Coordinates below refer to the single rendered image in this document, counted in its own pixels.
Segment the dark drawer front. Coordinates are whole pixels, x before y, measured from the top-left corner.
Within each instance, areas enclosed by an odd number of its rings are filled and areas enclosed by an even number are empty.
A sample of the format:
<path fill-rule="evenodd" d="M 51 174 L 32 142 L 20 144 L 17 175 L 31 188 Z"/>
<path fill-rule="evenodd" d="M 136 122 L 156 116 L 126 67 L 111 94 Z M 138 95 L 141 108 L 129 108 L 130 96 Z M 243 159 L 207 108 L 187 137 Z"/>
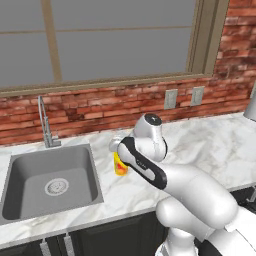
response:
<path fill-rule="evenodd" d="M 246 202 L 246 199 L 254 196 L 256 197 L 256 186 L 235 190 L 232 191 L 231 194 L 236 199 L 239 206 L 242 206 L 256 214 L 256 201 L 253 203 Z"/>

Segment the silver tap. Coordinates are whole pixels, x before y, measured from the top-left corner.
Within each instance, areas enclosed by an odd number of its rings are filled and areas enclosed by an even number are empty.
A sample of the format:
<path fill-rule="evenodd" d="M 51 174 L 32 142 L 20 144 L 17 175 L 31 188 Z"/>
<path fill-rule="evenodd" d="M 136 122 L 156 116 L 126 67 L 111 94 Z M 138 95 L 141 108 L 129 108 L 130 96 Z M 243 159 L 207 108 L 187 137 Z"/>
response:
<path fill-rule="evenodd" d="M 40 123 L 43 131 L 43 138 L 46 148 L 58 147 L 61 145 L 61 141 L 58 138 L 58 135 L 53 136 L 50 130 L 50 124 L 48 116 L 46 115 L 44 101 L 41 96 L 38 97 L 38 111 L 40 117 Z"/>

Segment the grey sink basin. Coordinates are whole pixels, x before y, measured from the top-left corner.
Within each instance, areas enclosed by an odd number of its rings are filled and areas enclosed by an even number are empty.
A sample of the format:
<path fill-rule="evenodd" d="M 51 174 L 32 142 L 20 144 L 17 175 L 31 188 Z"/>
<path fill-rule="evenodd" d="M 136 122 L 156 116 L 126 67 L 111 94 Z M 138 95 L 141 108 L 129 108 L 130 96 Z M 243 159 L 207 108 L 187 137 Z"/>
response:
<path fill-rule="evenodd" d="M 0 225 L 102 201 L 88 144 L 14 155 L 0 202 Z"/>

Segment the yellow orange cup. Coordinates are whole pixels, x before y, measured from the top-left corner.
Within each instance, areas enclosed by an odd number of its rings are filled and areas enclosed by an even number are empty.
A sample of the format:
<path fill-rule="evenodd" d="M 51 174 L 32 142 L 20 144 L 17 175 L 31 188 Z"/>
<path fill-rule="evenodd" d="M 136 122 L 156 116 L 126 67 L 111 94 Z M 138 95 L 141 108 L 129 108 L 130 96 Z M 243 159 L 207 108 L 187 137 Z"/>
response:
<path fill-rule="evenodd" d="M 114 170 L 118 176 L 124 176 L 128 172 L 128 167 L 120 160 L 118 153 L 114 153 Z"/>

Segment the dark cupboard door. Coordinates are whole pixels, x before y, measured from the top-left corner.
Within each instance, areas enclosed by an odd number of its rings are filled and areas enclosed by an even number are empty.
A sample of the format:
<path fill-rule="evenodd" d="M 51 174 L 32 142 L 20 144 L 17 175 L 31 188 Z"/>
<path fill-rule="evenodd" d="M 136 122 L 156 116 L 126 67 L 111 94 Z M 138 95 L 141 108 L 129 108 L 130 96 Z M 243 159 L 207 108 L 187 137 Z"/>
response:
<path fill-rule="evenodd" d="M 76 256 L 154 256 L 168 229 L 149 212 L 71 233 Z"/>
<path fill-rule="evenodd" d="M 51 256 L 62 256 L 56 237 L 46 238 Z M 40 244 L 43 239 L 0 250 L 0 256 L 43 256 Z"/>

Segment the window with tan frame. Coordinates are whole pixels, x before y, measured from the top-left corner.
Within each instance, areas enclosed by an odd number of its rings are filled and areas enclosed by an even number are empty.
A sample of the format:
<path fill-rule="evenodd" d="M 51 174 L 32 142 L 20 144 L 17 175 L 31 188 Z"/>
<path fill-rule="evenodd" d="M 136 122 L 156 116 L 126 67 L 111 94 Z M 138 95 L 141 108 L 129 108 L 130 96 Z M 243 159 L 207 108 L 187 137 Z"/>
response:
<path fill-rule="evenodd" d="M 210 76 L 229 0 L 0 0 L 0 97 Z"/>

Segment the grey appliance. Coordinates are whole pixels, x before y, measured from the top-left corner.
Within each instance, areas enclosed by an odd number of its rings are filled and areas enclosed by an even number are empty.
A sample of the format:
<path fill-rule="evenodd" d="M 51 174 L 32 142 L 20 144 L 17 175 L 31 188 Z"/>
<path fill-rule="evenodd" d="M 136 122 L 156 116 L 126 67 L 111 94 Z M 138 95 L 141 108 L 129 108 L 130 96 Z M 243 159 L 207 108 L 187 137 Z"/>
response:
<path fill-rule="evenodd" d="M 249 120 L 256 122 L 256 82 L 254 83 L 254 86 L 250 95 L 250 102 L 246 107 L 246 110 L 243 116 Z"/>

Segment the grey wall socket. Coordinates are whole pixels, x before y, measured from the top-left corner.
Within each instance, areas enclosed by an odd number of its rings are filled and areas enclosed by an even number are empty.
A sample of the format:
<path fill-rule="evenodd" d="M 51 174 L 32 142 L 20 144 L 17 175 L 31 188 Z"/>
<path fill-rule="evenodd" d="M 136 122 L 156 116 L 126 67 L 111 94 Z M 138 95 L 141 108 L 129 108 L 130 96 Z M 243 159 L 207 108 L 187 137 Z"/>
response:
<path fill-rule="evenodd" d="M 165 92 L 164 109 L 174 109 L 176 107 L 177 89 L 167 90 Z"/>
<path fill-rule="evenodd" d="M 190 105 L 191 106 L 198 106 L 202 103 L 202 98 L 204 94 L 204 87 L 194 87 L 192 89 L 192 98 Z"/>

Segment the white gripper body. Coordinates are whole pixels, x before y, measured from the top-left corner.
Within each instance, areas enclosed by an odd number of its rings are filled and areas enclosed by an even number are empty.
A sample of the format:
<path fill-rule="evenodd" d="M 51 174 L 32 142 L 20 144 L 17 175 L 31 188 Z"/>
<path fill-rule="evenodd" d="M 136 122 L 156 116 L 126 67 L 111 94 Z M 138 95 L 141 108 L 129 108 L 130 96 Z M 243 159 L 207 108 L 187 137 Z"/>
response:
<path fill-rule="evenodd" d="M 123 140 L 122 136 L 113 137 L 109 143 L 109 150 L 111 152 L 116 152 L 118 149 L 118 145 L 121 143 L 122 140 Z"/>

